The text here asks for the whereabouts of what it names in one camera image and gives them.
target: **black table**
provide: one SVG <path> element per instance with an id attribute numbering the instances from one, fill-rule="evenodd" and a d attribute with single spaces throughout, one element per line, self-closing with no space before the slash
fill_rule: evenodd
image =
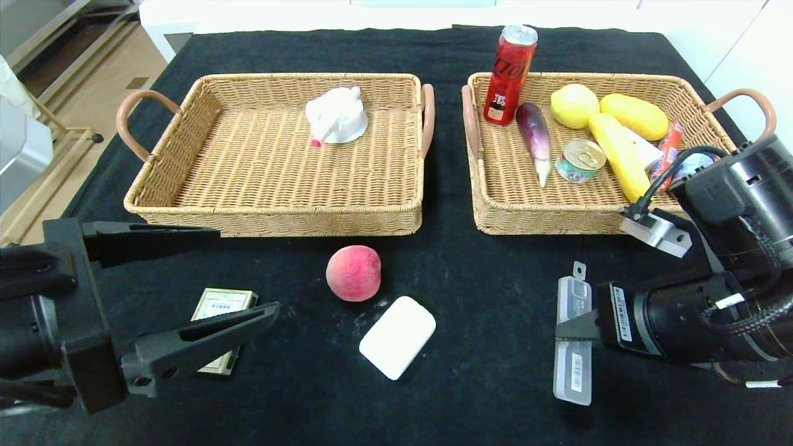
<path id="1" fill-rule="evenodd" d="M 194 36 L 154 89 L 180 102 L 202 75 L 257 71 L 410 72 L 435 86 L 424 223 L 414 236 L 228 239 L 164 260 L 97 271 L 115 338 L 184 322 L 207 286 L 255 290 L 282 315 L 242 351 L 227 380 L 195 376 L 157 399 L 88 417 L 0 420 L 0 444 L 790 444 L 793 398 L 730 386 L 712 372 L 597 348 L 590 407 L 554 399 L 557 278 L 573 260 L 592 283 L 686 266 L 625 236 L 487 236 L 473 225 L 460 87 L 487 71 L 499 29 L 315 31 Z M 678 75 L 711 94 L 661 35 L 541 29 L 534 71 Z M 170 116 L 144 103 L 130 127 L 153 147 Z M 743 140 L 724 113 L 718 118 Z M 121 200 L 140 161 L 116 137 L 67 216 L 139 221 Z M 348 244 L 381 255 L 379 294 L 360 304 L 324 282 Z M 435 335 L 403 377 L 358 354 L 400 295 L 425 305 Z M 752 366 L 755 379 L 768 372 Z"/>

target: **eggplant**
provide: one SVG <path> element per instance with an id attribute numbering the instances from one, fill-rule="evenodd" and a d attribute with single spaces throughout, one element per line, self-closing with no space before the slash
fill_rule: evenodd
<path id="1" fill-rule="evenodd" d="M 550 173 L 550 137 L 548 126 L 542 117 L 542 111 L 532 102 L 526 102 L 518 107 L 515 121 L 523 135 L 526 147 L 534 161 L 534 169 L 540 180 L 540 187 L 545 187 Z"/>

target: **basket handle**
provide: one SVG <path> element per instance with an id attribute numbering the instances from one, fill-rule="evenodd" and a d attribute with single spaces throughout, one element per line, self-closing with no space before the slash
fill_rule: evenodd
<path id="1" fill-rule="evenodd" d="M 428 83 L 421 87 L 421 103 L 424 109 L 421 157 L 427 158 L 427 152 L 429 152 L 430 144 L 432 144 L 432 135 L 435 133 L 435 89 Z"/>
<path id="2" fill-rule="evenodd" d="M 138 141 L 132 136 L 129 132 L 129 128 L 127 126 L 127 119 L 129 118 L 129 114 L 132 112 L 132 109 L 138 105 L 143 98 L 154 98 L 157 99 L 161 104 L 168 108 L 168 110 L 179 113 L 182 110 L 179 109 L 173 101 L 169 98 L 166 98 L 161 93 L 158 93 L 153 90 L 138 90 L 127 96 L 123 101 L 121 101 L 121 105 L 118 106 L 118 112 L 116 112 L 116 130 L 118 131 L 118 136 L 121 137 L 121 140 L 124 141 L 132 153 L 138 155 L 141 161 L 144 163 L 146 159 L 149 157 L 149 152 L 143 148 Z"/>
<path id="3" fill-rule="evenodd" d="M 732 90 L 730 93 L 725 94 L 721 98 L 716 99 L 705 106 L 705 110 L 713 113 L 714 111 L 722 108 L 724 104 L 736 96 L 749 96 L 750 98 L 754 99 L 754 102 L 757 102 L 757 105 L 760 106 L 760 110 L 763 110 L 763 115 L 765 115 L 765 129 L 757 139 L 761 140 L 767 136 L 771 136 L 776 131 L 776 110 L 774 110 L 774 106 L 771 105 L 771 101 L 769 101 L 768 98 L 766 98 L 765 95 L 760 91 L 753 90 L 751 88 L 739 88 L 737 90 Z"/>
<path id="4" fill-rule="evenodd" d="M 482 136 L 479 133 L 477 107 L 473 104 L 473 90 L 469 85 L 462 87 L 462 118 L 465 125 L 465 137 L 468 139 L 468 147 L 471 148 L 471 155 L 473 155 L 475 160 L 481 160 Z"/>

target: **peach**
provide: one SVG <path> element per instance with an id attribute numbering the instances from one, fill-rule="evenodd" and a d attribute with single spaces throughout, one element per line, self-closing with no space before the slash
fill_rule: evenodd
<path id="1" fill-rule="evenodd" d="M 380 256 L 368 246 L 346 246 L 328 261 L 325 279 L 333 294 L 348 302 L 361 302 L 380 288 Z"/>

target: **barcode label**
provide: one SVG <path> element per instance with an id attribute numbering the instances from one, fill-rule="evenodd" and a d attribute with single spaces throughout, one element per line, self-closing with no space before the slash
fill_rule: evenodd
<path id="1" fill-rule="evenodd" d="M 628 323 L 628 308 L 625 305 L 625 292 L 622 288 L 616 286 L 611 287 L 611 300 L 614 304 L 614 311 L 617 314 L 617 327 L 619 328 L 619 337 L 626 341 L 632 342 L 633 337 L 630 335 L 630 324 Z"/>
<path id="2" fill-rule="evenodd" d="M 584 375 L 584 357 L 578 353 L 573 353 L 573 378 L 570 380 L 570 388 L 575 392 L 581 392 L 583 382 L 581 377 Z"/>

